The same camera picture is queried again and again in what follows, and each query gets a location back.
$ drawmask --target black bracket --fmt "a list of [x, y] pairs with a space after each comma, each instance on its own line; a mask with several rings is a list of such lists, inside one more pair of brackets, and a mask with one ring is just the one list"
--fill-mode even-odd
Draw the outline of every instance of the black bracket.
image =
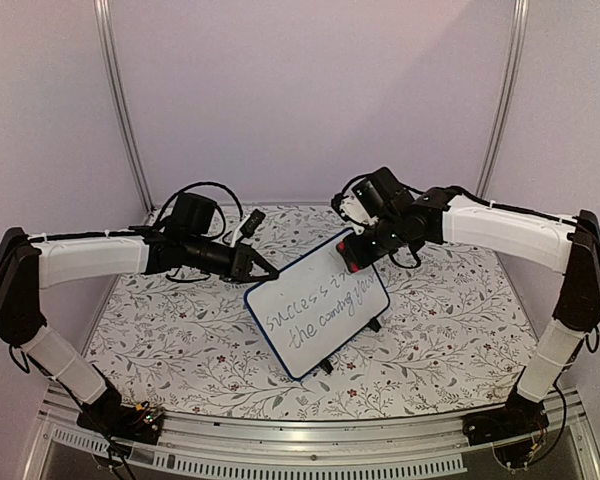
[[462, 432], [469, 445], [500, 442], [514, 437], [523, 437], [498, 447], [494, 446], [496, 459], [509, 468], [524, 468], [532, 458], [533, 432], [546, 429], [549, 419], [542, 402], [531, 402], [514, 390], [504, 406], [468, 413], [462, 417]]
[[333, 365], [331, 365], [331, 362], [328, 358], [325, 358], [318, 365], [321, 369], [325, 371], [327, 375], [331, 375], [331, 372], [333, 372]]
[[371, 320], [369, 320], [369, 323], [367, 323], [367, 327], [369, 327], [375, 333], [378, 333], [380, 331], [380, 329], [382, 328], [382, 325], [380, 325], [380, 322], [378, 321], [378, 317], [373, 317]]
[[135, 407], [122, 405], [120, 392], [107, 377], [103, 375], [103, 378], [107, 389], [92, 404], [82, 404], [78, 426], [101, 435], [157, 445], [164, 416], [160, 415], [151, 423], [145, 423]]
[[569, 262], [553, 318], [571, 330], [591, 332], [600, 323], [600, 226], [587, 210], [578, 216]]

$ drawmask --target whiteboard stand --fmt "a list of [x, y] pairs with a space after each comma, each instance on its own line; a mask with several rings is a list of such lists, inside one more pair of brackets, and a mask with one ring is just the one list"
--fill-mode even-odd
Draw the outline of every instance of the whiteboard stand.
[[331, 374], [329, 357], [361, 330], [381, 328], [389, 295], [373, 265], [350, 273], [336, 245], [346, 229], [280, 270], [273, 282], [247, 290], [244, 301], [290, 378], [316, 366]]

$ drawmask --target floral tablecloth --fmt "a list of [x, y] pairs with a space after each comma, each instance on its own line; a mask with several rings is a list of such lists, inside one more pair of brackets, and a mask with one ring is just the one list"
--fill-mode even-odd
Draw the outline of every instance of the floral tablecloth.
[[[326, 206], [258, 208], [267, 217], [252, 243], [277, 267], [344, 228]], [[235, 225], [235, 210], [225, 210]], [[335, 354], [331, 375], [286, 376], [244, 307], [249, 285], [177, 284], [164, 275], [121, 277], [88, 358], [126, 400], [196, 414], [333, 420], [502, 401], [536, 342], [495, 255], [431, 245], [420, 256], [417, 270], [376, 264], [391, 297], [383, 327]], [[398, 260], [408, 263], [408, 253]]]

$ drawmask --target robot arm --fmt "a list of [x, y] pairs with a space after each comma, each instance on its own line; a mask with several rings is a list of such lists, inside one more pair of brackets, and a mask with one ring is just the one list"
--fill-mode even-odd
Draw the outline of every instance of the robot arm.
[[[156, 227], [55, 236], [28, 236], [21, 228], [5, 233], [0, 244], [0, 338], [21, 349], [81, 402], [79, 425], [147, 443], [157, 441], [160, 426], [145, 422], [139, 428], [134, 421], [138, 412], [122, 405], [115, 387], [47, 325], [40, 311], [39, 290], [82, 278], [152, 275], [182, 266], [231, 282], [277, 278], [275, 267], [250, 246], [239, 242], [227, 246], [204, 236], [217, 208], [212, 200], [183, 193], [172, 214]], [[256, 210], [238, 228], [249, 237], [263, 218]], [[265, 273], [253, 275], [254, 266]]]
[[[427, 242], [453, 242], [525, 258], [564, 275], [553, 319], [504, 407], [465, 417], [471, 444], [545, 428], [542, 400], [600, 322], [596, 216], [585, 210], [578, 217], [540, 214], [485, 202], [458, 187], [432, 188], [417, 198], [409, 190], [383, 167], [353, 186], [353, 195], [334, 197], [334, 209], [354, 225], [337, 246], [351, 272], [403, 246], [417, 259]], [[514, 460], [524, 465], [525, 458]]]

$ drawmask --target aluminum frame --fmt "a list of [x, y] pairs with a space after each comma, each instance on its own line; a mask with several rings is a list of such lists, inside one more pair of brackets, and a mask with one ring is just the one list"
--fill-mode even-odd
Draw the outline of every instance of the aluminum frame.
[[[580, 397], [575, 389], [565, 391], [565, 396], [568, 405], [567, 428], [576, 443], [583, 478], [600, 480], [600, 457]], [[547, 397], [545, 408], [551, 422], [549, 430], [555, 431], [562, 421], [562, 401], [557, 393]], [[98, 438], [102, 440], [93, 432], [76, 426], [78, 413], [78, 408], [64, 390], [57, 386], [49, 388], [39, 412], [39, 430], [27, 463], [26, 480], [41, 480], [45, 458], [58, 428], [89, 439], [93, 437], [96, 443]], [[186, 465], [185, 462], [189, 462], [189, 465], [221, 464], [227, 468], [247, 466], [270, 472], [289, 469], [307, 472], [346, 472], [347, 469], [395, 472], [396, 466], [435, 462], [491, 448], [491, 445], [469, 445], [462, 433], [462, 416], [465, 413], [456, 411], [379, 420], [298, 422], [168, 412], [157, 446], [121, 443], [133, 447], [129, 463], [187, 476], [186, 470], [178, 469], [178, 465]], [[80, 441], [82, 446], [89, 443]]]
[[153, 208], [153, 200], [149, 190], [147, 177], [145, 176], [138, 152], [138, 145], [133, 133], [131, 116], [127, 107], [127, 101], [124, 95], [122, 85], [122, 76], [120, 74], [120, 65], [118, 63], [118, 54], [116, 52], [115, 38], [113, 35], [113, 23], [111, 22], [111, 11], [109, 9], [109, 0], [94, 0], [96, 11], [96, 20], [98, 23], [98, 33], [100, 35], [100, 46], [102, 47], [102, 56], [104, 59], [109, 87], [111, 89], [111, 98], [118, 118], [122, 142], [131, 174], [138, 190], [138, 196], [146, 213], [150, 213]]
[[507, 63], [505, 68], [502, 90], [500, 91], [500, 100], [496, 110], [496, 117], [489, 136], [487, 151], [485, 153], [484, 162], [478, 178], [478, 186], [476, 195], [484, 197], [489, 189], [491, 177], [496, 165], [500, 144], [504, 135], [504, 128], [509, 115], [509, 108], [518, 78], [518, 70], [520, 68], [520, 59], [522, 57], [522, 49], [524, 46], [524, 36], [527, 29], [527, 16], [529, 12], [528, 0], [516, 0], [513, 24], [511, 26], [511, 40], [509, 43], [509, 52], [507, 54]]

